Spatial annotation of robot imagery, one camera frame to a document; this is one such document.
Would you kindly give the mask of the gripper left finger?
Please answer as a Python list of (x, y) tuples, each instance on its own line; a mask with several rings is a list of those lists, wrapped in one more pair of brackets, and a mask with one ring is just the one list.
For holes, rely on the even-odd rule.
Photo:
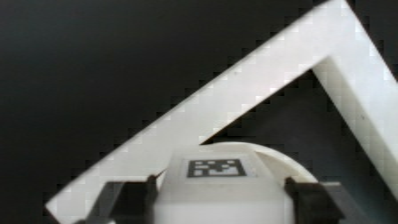
[(143, 181), (108, 182), (86, 217), (72, 224), (152, 224), (156, 176)]

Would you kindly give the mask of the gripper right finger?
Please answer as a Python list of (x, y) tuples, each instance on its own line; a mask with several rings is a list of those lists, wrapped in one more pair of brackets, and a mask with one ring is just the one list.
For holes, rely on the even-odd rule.
[(378, 224), (358, 208), (339, 182), (283, 181), (292, 200), (294, 224)]

